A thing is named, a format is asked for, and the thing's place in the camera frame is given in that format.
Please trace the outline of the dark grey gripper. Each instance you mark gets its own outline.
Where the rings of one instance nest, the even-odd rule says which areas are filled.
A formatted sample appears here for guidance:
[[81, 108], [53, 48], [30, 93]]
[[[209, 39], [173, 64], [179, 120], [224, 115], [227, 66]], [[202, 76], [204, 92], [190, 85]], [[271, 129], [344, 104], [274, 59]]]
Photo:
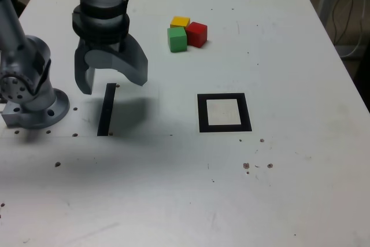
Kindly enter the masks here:
[[114, 69], [130, 82], [143, 86], [147, 82], [148, 59], [130, 34], [111, 44], [79, 40], [75, 51], [75, 81], [83, 94], [92, 94], [95, 69]]

